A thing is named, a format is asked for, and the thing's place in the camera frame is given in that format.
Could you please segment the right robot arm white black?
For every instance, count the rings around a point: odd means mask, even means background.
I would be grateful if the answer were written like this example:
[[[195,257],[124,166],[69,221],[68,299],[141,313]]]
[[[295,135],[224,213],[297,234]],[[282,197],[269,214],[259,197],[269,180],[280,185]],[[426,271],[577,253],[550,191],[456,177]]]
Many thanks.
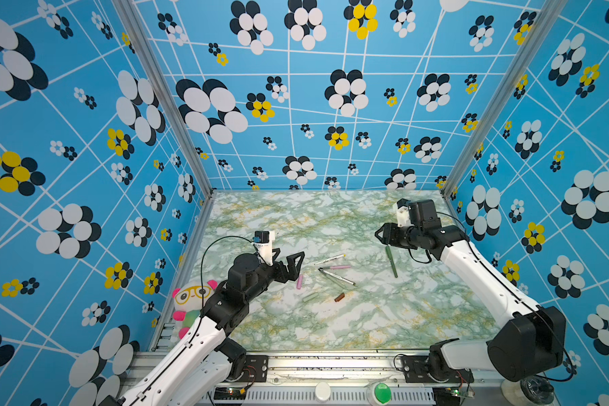
[[[443,226],[431,200],[393,204],[396,220],[375,232],[383,244],[423,250],[457,274],[494,318],[499,332],[490,340],[450,339],[429,349],[427,370],[445,381],[459,370],[495,370],[519,382],[559,367],[566,318],[556,307],[543,307],[498,272],[461,228]]]

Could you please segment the dark green pen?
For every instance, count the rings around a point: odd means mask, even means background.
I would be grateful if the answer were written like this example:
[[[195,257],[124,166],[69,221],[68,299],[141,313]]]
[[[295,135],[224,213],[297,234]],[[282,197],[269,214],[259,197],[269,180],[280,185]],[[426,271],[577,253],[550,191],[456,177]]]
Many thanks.
[[[386,252],[387,259],[388,259],[388,261],[389,261],[390,267],[391,267],[391,269],[392,269],[392,274],[393,274],[393,276],[394,276],[395,278],[399,278],[398,270],[397,270],[397,267],[396,267],[396,264],[395,264],[394,258],[393,258],[393,256],[392,256],[392,250],[391,250],[391,247],[390,247],[389,245],[387,245],[387,246],[385,247],[385,252]]]

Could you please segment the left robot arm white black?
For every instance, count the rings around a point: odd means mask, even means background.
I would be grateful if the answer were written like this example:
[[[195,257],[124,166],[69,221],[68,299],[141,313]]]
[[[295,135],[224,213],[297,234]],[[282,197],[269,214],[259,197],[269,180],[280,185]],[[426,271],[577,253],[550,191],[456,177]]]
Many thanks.
[[[102,405],[195,405],[221,382],[242,373],[246,350],[229,335],[250,313],[250,302],[271,283],[285,284],[299,278],[306,256],[299,252],[277,259],[268,254],[237,256],[228,279],[208,299],[201,317],[162,361],[124,395],[109,395]]]

